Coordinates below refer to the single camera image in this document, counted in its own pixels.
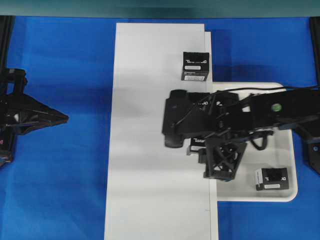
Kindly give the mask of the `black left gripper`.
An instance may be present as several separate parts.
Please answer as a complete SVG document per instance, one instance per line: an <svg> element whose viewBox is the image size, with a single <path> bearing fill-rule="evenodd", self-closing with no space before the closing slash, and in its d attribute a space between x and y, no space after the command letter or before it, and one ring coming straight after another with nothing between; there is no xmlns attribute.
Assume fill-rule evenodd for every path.
<svg viewBox="0 0 320 240"><path fill-rule="evenodd" d="M10 104L22 98L23 109L33 115L38 115L41 122L27 122L17 124L14 120ZM69 117L64 113L50 108L24 93L10 93L0 96L0 163L8 164L14 159L16 135L26 135L32 131L47 127L66 124Z"/></svg>

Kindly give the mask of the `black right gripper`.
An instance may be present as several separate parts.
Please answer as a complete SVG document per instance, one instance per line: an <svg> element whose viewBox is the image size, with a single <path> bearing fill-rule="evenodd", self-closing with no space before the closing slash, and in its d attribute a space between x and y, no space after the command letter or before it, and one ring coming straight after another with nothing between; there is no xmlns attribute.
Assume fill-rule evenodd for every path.
<svg viewBox="0 0 320 240"><path fill-rule="evenodd" d="M200 110L193 105L187 90L175 89L165 101L162 134L168 148L181 148L186 139L204 139L198 162L205 165L203 177L229 182L235 179L250 131L245 126L238 94L228 91L210 93L211 105Z"/></svg>

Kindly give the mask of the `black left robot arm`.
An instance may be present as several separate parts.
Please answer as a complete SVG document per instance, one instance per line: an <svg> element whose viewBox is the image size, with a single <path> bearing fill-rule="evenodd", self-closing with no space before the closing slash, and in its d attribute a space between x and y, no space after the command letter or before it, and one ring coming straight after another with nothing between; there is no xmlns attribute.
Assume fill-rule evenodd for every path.
<svg viewBox="0 0 320 240"><path fill-rule="evenodd" d="M0 75L0 165L14 159L16 136L68 122L69 117L24 93L28 81L22 69Z"/></svg>

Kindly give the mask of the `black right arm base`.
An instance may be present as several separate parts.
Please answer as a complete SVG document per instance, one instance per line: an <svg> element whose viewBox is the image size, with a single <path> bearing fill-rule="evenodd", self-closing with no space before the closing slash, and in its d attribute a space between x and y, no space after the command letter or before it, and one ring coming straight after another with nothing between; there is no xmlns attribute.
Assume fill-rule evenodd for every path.
<svg viewBox="0 0 320 240"><path fill-rule="evenodd" d="M304 154L307 156L308 165L320 174L320 121L314 120L299 124L293 131L304 142Z"/></svg>

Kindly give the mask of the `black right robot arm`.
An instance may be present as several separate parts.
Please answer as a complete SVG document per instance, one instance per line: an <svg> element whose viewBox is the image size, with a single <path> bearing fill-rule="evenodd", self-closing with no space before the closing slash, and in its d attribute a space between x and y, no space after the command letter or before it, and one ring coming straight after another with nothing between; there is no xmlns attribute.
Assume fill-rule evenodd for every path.
<svg viewBox="0 0 320 240"><path fill-rule="evenodd" d="M196 151L204 178L232 181L247 144L259 151L274 129L292 130L307 144L320 141L320 89L311 87L252 87L239 98L238 89L189 92L175 89L165 101L162 134L168 148L186 139L204 142Z"/></svg>

